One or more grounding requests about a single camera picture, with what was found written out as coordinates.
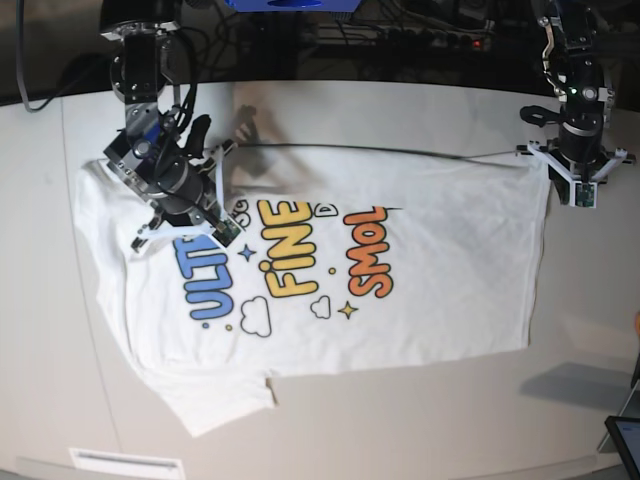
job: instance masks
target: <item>tablet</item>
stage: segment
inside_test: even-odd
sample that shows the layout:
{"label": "tablet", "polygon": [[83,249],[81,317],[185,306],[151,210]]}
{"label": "tablet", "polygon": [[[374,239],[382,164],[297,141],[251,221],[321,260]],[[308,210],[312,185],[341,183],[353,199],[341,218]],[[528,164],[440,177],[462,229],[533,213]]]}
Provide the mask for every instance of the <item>tablet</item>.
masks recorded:
{"label": "tablet", "polygon": [[631,480],[640,480],[640,419],[609,417],[604,422]]}

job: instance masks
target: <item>orange letter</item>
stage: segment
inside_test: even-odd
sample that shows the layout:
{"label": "orange letter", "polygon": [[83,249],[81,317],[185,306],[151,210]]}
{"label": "orange letter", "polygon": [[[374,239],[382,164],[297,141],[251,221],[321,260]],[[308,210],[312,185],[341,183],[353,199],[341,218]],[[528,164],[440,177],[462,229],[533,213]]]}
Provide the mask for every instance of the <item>orange letter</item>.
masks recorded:
{"label": "orange letter", "polygon": [[347,252],[347,257],[358,263],[349,269],[349,275],[360,277],[362,275],[373,275],[374,273],[387,273],[391,270],[391,267],[386,263],[378,265],[378,257],[376,256],[378,253],[386,252],[387,250],[389,250],[389,244],[386,242],[352,248]]}
{"label": "orange letter", "polygon": [[378,223],[361,223],[353,229],[353,239],[360,245],[380,243],[386,236],[387,231]]}
{"label": "orange letter", "polygon": [[345,225],[357,225],[359,223],[384,222],[387,219],[387,211],[382,207],[373,207],[373,212],[352,213],[344,217]]}
{"label": "orange letter", "polygon": [[362,297],[373,290],[376,285],[378,285],[376,297],[384,298],[389,295],[393,288],[393,279],[384,273],[371,275],[364,282],[362,277],[353,277],[349,280],[349,291],[356,297]]}

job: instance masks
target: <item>screen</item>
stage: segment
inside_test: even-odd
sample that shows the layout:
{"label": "screen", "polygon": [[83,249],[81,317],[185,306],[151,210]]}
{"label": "screen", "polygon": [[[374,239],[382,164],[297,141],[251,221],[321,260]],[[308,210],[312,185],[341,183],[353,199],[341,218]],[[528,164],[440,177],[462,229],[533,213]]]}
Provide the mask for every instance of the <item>screen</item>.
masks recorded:
{"label": "screen", "polygon": [[624,443],[627,444],[636,468],[638,468],[638,465],[640,465],[640,423],[617,421],[616,425]]}

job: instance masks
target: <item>blue object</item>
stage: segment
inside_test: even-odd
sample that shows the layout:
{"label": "blue object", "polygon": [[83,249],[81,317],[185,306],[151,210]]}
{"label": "blue object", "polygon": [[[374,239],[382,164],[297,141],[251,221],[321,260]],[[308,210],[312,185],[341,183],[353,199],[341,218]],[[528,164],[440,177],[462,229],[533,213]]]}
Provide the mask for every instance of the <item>blue object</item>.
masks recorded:
{"label": "blue object", "polygon": [[238,12],[353,12],[360,0],[225,0]]}

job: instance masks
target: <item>vent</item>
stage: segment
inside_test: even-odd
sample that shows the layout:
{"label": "vent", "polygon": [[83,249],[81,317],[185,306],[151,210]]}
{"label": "vent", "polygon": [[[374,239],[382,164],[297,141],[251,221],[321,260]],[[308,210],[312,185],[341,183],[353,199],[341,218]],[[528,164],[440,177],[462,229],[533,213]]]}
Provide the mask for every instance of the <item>vent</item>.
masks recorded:
{"label": "vent", "polygon": [[120,453],[70,448],[73,465],[79,470],[157,480],[185,480],[182,461]]}

